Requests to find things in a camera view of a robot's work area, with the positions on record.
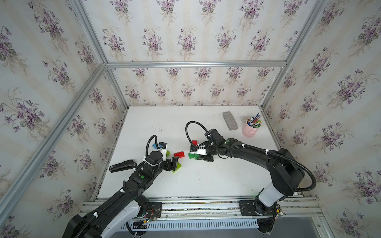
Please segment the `red long lego brick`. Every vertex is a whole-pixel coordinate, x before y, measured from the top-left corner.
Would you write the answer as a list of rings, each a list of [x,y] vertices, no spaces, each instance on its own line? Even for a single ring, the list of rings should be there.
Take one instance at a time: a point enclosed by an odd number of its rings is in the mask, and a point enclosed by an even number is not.
[[[183,158],[185,157],[185,154],[183,151],[174,153],[174,157]]]

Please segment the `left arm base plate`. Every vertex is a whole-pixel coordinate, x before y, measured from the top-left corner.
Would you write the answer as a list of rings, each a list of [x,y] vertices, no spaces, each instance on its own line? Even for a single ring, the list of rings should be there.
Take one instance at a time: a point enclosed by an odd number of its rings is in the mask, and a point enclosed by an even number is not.
[[[155,221],[161,217],[162,214],[162,202],[148,202],[142,205],[135,218],[148,219]]]

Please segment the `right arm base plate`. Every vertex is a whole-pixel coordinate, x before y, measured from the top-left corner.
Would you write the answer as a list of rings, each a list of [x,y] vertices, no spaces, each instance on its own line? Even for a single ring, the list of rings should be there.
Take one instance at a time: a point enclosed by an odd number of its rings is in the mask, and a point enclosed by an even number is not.
[[[266,207],[258,199],[240,200],[239,208],[242,216],[277,216],[280,212],[278,203]]]

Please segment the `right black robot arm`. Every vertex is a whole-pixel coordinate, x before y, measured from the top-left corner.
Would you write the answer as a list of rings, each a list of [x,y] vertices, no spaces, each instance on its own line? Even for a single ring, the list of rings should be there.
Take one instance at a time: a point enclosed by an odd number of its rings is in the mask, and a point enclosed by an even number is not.
[[[205,131],[206,141],[194,145],[188,132],[191,124],[200,126]],[[204,125],[190,121],[185,126],[185,134],[190,142],[190,152],[199,155],[199,159],[213,162],[214,157],[221,159],[236,158],[265,168],[271,182],[255,198],[252,208],[258,215],[266,215],[270,209],[278,209],[278,202],[296,192],[313,190],[317,185],[314,174],[296,161],[292,154],[281,148],[279,150],[262,149],[243,143],[235,138],[224,139],[216,130],[207,130]]]

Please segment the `green long lego brick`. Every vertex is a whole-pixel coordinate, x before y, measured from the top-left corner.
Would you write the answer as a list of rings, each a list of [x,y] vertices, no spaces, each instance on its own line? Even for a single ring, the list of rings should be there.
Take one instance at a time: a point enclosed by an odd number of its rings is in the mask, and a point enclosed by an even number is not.
[[[198,160],[199,155],[198,154],[189,153],[188,157],[189,157],[189,159]]]

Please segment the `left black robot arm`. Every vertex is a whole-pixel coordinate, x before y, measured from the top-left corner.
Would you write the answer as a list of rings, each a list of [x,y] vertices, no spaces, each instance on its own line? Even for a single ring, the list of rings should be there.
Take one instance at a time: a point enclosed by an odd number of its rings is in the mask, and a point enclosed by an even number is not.
[[[145,213],[148,199],[142,194],[162,171],[175,170],[176,162],[166,159],[166,144],[162,142],[160,147],[157,142],[156,135],[150,137],[143,161],[114,195],[85,216],[70,219],[64,238],[109,238],[124,223]]]

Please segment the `lime long lego brick front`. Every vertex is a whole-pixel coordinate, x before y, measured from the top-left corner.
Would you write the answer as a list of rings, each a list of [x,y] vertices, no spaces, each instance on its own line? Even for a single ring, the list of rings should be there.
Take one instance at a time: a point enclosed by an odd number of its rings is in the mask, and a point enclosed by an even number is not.
[[[180,168],[182,167],[181,163],[177,163],[176,165],[176,169],[175,170],[172,170],[172,173],[175,173],[176,171],[178,171]]]

